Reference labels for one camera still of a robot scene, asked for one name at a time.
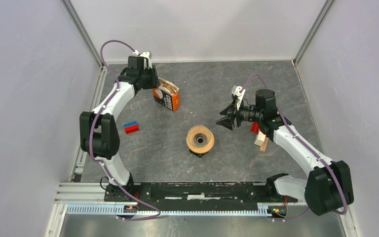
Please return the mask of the red blue toy brick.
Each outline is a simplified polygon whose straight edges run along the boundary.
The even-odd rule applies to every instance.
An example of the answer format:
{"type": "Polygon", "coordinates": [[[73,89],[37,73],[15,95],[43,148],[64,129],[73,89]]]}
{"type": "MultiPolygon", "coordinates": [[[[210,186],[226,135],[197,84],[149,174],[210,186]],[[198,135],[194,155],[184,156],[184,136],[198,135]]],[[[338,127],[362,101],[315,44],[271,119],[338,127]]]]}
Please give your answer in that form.
{"type": "Polygon", "coordinates": [[[140,130],[136,121],[126,123],[123,127],[126,134],[134,133],[140,130]]]}

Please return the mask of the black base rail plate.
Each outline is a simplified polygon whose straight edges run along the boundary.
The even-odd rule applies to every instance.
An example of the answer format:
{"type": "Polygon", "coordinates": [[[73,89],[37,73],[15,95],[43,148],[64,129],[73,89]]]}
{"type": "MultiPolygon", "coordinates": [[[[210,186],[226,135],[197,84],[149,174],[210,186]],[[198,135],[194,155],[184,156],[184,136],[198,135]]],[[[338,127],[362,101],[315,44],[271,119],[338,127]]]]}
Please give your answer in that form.
{"type": "Polygon", "coordinates": [[[136,205],[138,210],[253,210],[258,203],[297,202],[273,193],[265,182],[142,182],[126,190],[108,184],[105,202],[136,205]]]}

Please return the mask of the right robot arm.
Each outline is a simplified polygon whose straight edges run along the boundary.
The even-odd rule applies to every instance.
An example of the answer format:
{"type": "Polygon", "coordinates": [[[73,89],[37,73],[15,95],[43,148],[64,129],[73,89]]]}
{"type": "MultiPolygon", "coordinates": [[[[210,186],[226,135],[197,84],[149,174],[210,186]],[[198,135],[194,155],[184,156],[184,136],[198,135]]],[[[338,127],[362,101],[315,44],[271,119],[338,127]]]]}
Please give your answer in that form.
{"type": "Polygon", "coordinates": [[[260,89],[255,104],[244,105],[245,89],[234,86],[232,102],[220,112],[216,122],[230,130],[241,123],[256,122],[260,132],[285,150],[302,168],[307,179],[297,179],[286,173],[267,179],[265,195],[271,201],[284,196],[305,201],[309,210],[317,216],[329,212],[345,215],[354,202],[350,167],[343,161],[333,161],[306,141],[292,123],[278,110],[275,93],[260,89]]]}

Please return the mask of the dark glass carafe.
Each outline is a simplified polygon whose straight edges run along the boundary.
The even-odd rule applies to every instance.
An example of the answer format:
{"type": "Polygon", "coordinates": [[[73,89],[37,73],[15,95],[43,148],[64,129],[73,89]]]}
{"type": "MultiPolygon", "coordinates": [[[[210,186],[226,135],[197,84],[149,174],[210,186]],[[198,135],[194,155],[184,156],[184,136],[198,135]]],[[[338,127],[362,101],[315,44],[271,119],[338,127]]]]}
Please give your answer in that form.
{"type": "Polygon", "coordinates": [[[208,152],[206,152],[206,153],[201,153],[201,154],[200,154],[200,153],[195,153],[195,152],[193,152],[193,151],[190,151],[190,153],[191,153],[192,155],[198,157],[198,158],[202,158],[204,155],[208,154],[208,152]]]}

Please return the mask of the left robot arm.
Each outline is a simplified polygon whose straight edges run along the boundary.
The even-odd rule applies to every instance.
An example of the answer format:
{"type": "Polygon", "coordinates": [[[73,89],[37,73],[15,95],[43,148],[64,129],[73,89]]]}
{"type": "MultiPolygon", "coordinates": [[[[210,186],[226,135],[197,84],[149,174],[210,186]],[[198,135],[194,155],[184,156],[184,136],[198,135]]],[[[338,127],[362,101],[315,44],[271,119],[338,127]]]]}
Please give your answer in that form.
{"type": "Polygon", "coordinates": [[[159,86],[151,53],[129,56],[127,67],[121,71],[108,96],[92,111],[79,116],[81,149],[100,164],[109,183],[117,186],[116,194],[123,201],[135,196],[135,187],[118,153],[120,137],[115,120],[138,91],[159,86]]]}

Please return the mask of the orange coffee filter box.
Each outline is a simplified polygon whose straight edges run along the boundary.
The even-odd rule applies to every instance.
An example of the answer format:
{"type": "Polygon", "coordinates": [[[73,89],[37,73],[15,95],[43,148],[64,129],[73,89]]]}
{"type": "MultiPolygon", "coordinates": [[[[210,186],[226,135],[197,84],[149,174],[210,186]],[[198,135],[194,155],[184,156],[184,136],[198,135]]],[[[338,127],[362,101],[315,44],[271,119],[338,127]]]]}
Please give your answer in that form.
{"type": "Polygon", "coordinates": [[[180,89],[172,82],[158,78],[160,86],[152,90],[154,100],[175,112],[180,107],[180,89]]]}

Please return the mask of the red curved toy block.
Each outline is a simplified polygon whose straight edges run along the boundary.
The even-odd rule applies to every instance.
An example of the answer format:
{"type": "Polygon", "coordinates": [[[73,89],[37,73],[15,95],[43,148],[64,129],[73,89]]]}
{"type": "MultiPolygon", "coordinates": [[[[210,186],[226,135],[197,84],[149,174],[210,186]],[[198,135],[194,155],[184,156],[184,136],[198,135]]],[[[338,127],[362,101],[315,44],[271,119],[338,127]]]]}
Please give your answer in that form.
{"type": "Polygon", "coordinates": [[[259,131],[260,131],[259,124],[257,122],[253,122],[251,126],[251,132],[258,134],[259,131]]]}

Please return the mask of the brown flat wooden block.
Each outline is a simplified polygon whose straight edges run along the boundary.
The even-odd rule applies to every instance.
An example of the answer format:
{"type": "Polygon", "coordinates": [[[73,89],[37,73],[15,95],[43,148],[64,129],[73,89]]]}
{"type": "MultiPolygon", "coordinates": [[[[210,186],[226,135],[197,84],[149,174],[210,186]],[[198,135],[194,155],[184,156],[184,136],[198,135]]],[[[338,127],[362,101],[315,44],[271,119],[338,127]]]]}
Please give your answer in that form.
{"type": "Polygon", "coordinates": [[[265,152],[265,151],[266,151],[266,149],[267,149],[267,145],[268,145],[268,142],[269,142],[269,138],[266,137],[266,138],[264,139],[264,142],[263,142],[262,145],[260,146],[260,151],[261,151],[261,152],[265,152]]]}

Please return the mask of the clear glass dripper cone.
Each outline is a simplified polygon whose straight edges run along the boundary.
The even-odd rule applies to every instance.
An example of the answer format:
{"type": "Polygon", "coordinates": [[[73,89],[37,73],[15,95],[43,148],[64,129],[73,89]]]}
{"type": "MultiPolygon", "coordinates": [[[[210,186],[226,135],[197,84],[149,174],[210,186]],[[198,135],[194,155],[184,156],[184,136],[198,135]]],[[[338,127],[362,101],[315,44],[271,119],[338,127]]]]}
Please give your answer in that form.
{"type": "Polygon", "coordinates": [[[206,147],[211,140],[211,132],[204,126],[196,126],[190,130],[189,141],[196,148],[206,147]]]}

